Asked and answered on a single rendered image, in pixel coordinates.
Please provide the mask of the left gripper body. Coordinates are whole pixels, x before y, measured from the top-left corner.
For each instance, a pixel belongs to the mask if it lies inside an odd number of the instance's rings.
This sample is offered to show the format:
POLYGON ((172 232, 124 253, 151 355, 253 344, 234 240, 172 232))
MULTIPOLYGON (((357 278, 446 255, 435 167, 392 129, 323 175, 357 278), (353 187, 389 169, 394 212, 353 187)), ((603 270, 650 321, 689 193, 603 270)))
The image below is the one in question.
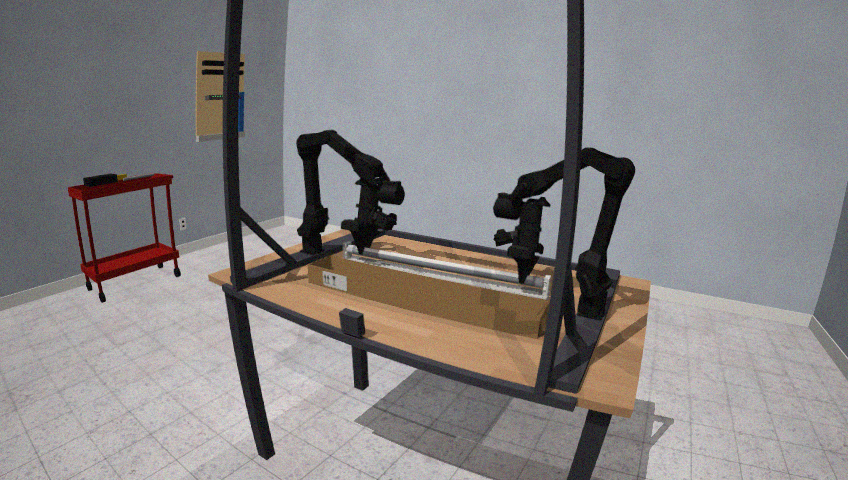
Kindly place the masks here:
POLYGON ((354 220, 359 220, 359 221, 343 220, 341 222, 341 229, 356 231, 356 232, 378 231, 378 229, 381 229, 378 225, 376 225, 374 223, 369 224, 369 225, 367 224, 371 210, 373 210, 374 207, 377 208, 376 211, 378 211, 379 208, 381 208, 381 206, 378 206, 377 202, 359 201, 359 204, 356 204, 356 207, 358 207, 358 217, 355 218, 354 220), (365 224, 366 224, 366 228, 365 228, 365 224))

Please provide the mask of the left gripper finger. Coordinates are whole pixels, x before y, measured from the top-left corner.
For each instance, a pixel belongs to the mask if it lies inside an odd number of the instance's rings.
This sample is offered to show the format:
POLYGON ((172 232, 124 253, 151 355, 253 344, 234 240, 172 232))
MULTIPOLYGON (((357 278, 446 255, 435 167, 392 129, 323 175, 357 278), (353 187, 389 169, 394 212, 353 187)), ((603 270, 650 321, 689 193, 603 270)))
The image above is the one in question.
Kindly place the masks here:
POLYGON ((355 244, 356 244, 356 247, 358 249, 359 254, 362 255, 363 251, 364 251, 364 247, 365 247, 366 237, 371 232, 356 232, 356 231, 350 231, 350 232, 352 233, 352 236, 354 238, 354 241, 355 241, 355 244))
POLYGON ((379 233, 381 233, 381 231, 368 231, 368 232, 371 232, 371 233, 368 235, 368 237, 366 239, 366 244, 365 244, 366 248, 370 248, 375 236, 377 236, 379 233))

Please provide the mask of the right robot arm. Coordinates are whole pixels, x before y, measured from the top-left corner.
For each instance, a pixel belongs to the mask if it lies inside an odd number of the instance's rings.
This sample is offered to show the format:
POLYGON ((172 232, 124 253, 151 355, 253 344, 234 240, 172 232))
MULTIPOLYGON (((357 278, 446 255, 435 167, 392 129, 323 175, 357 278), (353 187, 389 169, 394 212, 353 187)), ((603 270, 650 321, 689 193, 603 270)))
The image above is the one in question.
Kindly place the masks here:
MULTIPOLYGON (((608 293, 606 290, 612 284, 606 273, 607 249, 622 198, 635 175, 635 166, 628 158, 615 158, 595 148, 583 148, 581 154, 581 169, 591 166, 605 174, 605 196, 590 249, 579 255, 575 268, 581 291, 577 315, 602 320, 608 293)), ((494 215, 497 218, 511 220, 517 220, 520 217, 519 221, 541 224, 543 206, 551 206, 546 198, 530 198, 526 202, 522 202, 522 199, 541 195, 554 183, 563 179, 563 168, 564 160, 544 170, 521 175, 511 194, 498 193, 493 206, 494 215)), ((517 244, 517 226, 515 231, 497 230, 494 241, 496 247, 509 243, 517 244)))

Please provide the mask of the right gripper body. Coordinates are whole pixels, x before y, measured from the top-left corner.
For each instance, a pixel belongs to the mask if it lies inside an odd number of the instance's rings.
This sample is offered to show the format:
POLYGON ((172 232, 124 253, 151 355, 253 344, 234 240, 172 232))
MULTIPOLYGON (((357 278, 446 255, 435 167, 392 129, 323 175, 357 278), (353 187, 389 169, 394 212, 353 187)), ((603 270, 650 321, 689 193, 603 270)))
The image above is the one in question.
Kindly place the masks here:
POLYGON ((507 256, 523 259, 533 259, 535 253, 543 254, 544 247, 541 243, 539 243, 539 236, 542 230, 541 224, 519 221, 517 229, 519 229, 518 243, 511 245, 508 248, 507 256))

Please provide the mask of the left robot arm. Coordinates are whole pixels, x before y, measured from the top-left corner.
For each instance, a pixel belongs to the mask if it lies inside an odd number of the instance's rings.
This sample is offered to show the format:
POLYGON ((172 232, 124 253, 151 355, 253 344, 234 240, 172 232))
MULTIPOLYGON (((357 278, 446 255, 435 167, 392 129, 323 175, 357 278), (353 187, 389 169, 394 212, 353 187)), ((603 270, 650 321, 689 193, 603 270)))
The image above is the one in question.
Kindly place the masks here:
MULTIPOLYGON (((355 185, 361 185, 360 201, 380 201, 386 204, 401 205, 405 197, 401 181, 390 181, 380 160, 362 153, 337 134, 335 130, 300 135, 296 145, 298 154, 303 161, 306 207, 303 213, 303 223, 297 229, 297 233, 298 236, 302 236, 303 249, 299 252, 310 255, 325 251, 325 249, 322 249, 320 233, 324 232, 328 224, 326 220, 329 220, 329 217, 328 208, 324 208, 321 204, 318 172, 318 158, 322 145, 325 144, 346 159, 360 177, 355 182, 355 185)), ((374 207, 371 210, 368 224, 373 224, 374 221, 381 229, 392 230, 393 226, 397 225, 397 215, 394 213, 384 214, 382 208, 379 208, 379 211, 376 211, 376 209, 374 207)))

